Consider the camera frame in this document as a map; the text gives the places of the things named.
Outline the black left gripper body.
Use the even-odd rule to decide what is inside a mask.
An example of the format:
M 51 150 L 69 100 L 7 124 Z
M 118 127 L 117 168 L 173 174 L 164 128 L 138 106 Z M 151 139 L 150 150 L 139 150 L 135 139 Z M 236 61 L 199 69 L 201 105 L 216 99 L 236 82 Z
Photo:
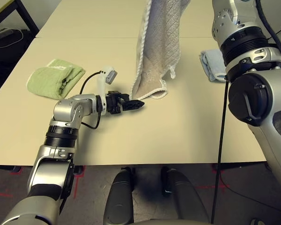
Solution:
M 119 91 L 108 91 L 106 94 L 106 111 L 110 114 L 120 114 L 121 113 L 121 103 L 123 99 L 120 98 L 121 92 Z

